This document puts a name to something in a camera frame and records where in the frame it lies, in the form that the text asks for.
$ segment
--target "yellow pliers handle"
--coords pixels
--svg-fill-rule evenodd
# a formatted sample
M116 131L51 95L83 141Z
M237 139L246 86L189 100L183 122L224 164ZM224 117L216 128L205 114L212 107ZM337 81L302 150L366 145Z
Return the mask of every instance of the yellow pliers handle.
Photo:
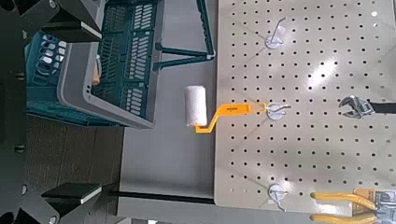
M313 214L309 218L315 222L337 223L337 224L369 224L376 220L374 213L358 215L355 217L338 217L334 215Z
M327 201L349 201L352 203L359 203L371 210L373 213L363 214L355 217L338 217L334 215L313 214L310 216L311 220L316 222L340 223L340 224L366 224L373 223L376 220L375 203L365 199L359 195L352 193L337 193L337 192L313 192L311 197L317 200Z

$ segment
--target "paint roller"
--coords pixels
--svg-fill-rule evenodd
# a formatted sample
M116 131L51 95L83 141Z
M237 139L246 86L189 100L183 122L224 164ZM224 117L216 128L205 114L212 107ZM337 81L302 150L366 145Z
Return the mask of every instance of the paint roller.
M267 104L229 104L221 105L206 128L206 93L203 86L189 86L185 89L186 123L195 128L196 133L211 133L221 116L245 116L265 112Z

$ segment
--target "white roller cover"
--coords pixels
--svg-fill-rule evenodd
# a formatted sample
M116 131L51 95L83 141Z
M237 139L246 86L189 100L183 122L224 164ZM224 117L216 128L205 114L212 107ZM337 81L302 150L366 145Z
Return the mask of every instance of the white roller cover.
M187 126L206 126L206 93L203 86L189 86L185 90Z

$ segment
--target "gray table surface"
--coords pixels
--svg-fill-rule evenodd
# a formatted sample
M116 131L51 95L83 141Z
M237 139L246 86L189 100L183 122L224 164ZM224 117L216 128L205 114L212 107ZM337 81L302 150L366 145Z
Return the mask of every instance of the gray table surface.
M217 42L218 2L207 0ZM205 50L199 13L193 0L168 0L163 44ZM173 56L163 55L165 60ZM208 118L216 109L216 61L165 68L158 85L156 127L126 129L120 190L193 197L214 197L214 134L196 134L186 127L184 88L206 87ZM223 208L120 198L118 215L177 223L307 223L308 214Z

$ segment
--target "wooden floor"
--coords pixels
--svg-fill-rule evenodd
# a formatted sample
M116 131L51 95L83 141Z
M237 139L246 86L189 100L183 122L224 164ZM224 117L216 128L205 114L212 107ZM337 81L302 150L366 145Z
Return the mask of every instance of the wooden floor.
M120 183L123 128L80 128L28 117L26 175L38 192L64 182ZM112 224L117 202L100 205L85 217L85 224Z

